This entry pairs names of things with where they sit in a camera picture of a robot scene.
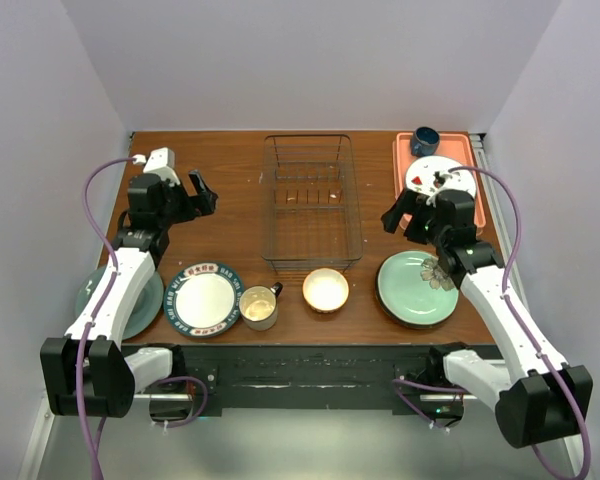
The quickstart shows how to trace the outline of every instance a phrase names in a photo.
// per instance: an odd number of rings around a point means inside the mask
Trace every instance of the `ceramic cup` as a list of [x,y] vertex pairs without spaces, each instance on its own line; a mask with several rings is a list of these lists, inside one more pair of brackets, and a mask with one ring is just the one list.
[[420,127],[413,132],[409,144],[414,157],[433,155],[440,145],[440,135],[433,128]]
[[278,295],[282,284],[273,287],[251,287],[240,298],[240,313],[245,323],[253,330],[267,330],[278,319]]

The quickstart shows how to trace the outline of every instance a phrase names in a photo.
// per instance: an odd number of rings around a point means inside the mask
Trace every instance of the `bowl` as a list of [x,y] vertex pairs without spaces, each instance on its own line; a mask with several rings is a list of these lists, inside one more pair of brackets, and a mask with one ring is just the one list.
[[302,295],[314,310],[320,313],[335,312],[349,297],[349,283],[340,272],[319,268],[304,279]]

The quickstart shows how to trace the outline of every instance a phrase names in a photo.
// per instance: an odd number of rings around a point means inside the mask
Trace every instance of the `plate with decoration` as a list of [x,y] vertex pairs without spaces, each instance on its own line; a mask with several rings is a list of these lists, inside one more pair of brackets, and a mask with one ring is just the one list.
[[183,335],[214,337],[240,317],[244,285],[238,274],[222,263],[197,263],[182,270],[164,295],[164,313]]
[[[405,185],[418,193],[433,195],[442,184],[436,177],[436,172],[451,170],[463,165],[453,158],[431,155],[413,162],[405,174]],[[473,173],[468,170],[457,170],[444,182],[445,189],[462,190],[476,198],[478,187]]]
[[376,274],[376,297],[396,322],[431,328],[446,320],[458,303],[458,290],[427,252],[409,250],[387,258]]

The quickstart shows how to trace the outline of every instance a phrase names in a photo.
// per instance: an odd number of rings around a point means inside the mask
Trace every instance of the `flower pattern on plate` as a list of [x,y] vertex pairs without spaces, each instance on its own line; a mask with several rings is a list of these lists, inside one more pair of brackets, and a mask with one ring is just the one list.
[[448,292],[455,287],[453,285],[453,280],[451,280],[451,278],[444,273],[442,268],[440,268],[436,257],[429,257],[422,262],[422,272],[420,272],[420,277],[425,282],[429,282],[429,285],[434,290],[442,287]]

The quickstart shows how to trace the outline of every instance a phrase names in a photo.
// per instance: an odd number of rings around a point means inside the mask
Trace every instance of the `orange tray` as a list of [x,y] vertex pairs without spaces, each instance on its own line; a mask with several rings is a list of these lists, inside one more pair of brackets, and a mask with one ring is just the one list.
[[[404,177],[407,174],[409,166],[418,159],[411,155],[409,142],[413,133],[399,133],[396,141],[393,142],[393,179],[396,189],[396,199],[400,196],[400,192],[404,188]],[[440,145],[434,155],[453,158],[463,165],[475,167],[476,163],[473,159],[471,151],[471,142],[469,137],[462,133],[441,133]],[[474,221],[478,227],[478,234],[482,233],[482,229],[486,225],[486,217],[482,206],[482,193],[480,185],[476,181],[476,215]],[[407,228],[411,220],[411,215],[405,215],[400,221],[402,229]]]

